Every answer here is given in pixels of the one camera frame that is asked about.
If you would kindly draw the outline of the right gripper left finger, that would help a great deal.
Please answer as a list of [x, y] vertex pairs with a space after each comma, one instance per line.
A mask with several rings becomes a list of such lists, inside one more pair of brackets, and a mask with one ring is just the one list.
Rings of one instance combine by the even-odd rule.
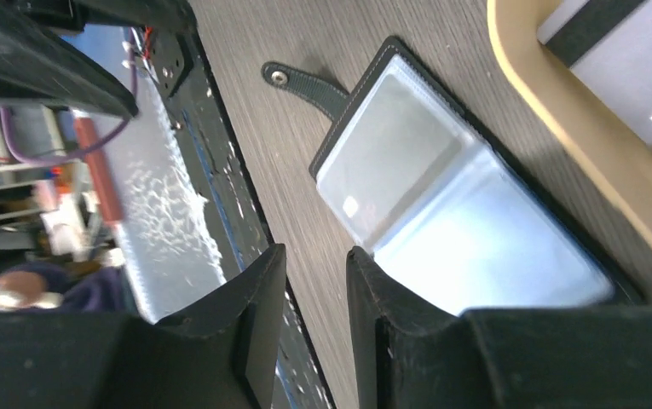
[[142, 337], [135, 408], [269, 408], [286, 286], [270, 245], [234, 279]]

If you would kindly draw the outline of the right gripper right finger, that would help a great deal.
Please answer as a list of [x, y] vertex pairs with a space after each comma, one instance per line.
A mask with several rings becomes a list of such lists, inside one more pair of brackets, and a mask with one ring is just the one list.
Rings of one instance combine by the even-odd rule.
[[362, 408], [471, 408], [470, 328], [389, 277], [360, 247], [346, 256]]

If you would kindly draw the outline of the black leather card holder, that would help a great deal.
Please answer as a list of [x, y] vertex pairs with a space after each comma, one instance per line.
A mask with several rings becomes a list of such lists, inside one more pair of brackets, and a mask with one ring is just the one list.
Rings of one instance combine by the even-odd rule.
[[264, 81], [331, 120], [309, 174], [392, 279], [471, 308], [642, 304], [626, 270], [396, 36], [350, 91], [276, 61]]

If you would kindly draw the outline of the white striped card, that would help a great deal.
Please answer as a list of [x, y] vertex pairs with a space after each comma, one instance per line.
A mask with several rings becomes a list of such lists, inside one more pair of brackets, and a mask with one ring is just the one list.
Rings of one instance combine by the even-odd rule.
[[652, 0], [563, 1], [537, 38], [652, 146]]

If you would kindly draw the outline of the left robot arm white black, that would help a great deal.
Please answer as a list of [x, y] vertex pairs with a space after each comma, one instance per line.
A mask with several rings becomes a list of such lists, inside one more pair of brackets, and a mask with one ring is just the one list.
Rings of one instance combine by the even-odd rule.
[[133, 91], [33, 13], [0, 1], [0, 105], [75, 107], [133, 118]]

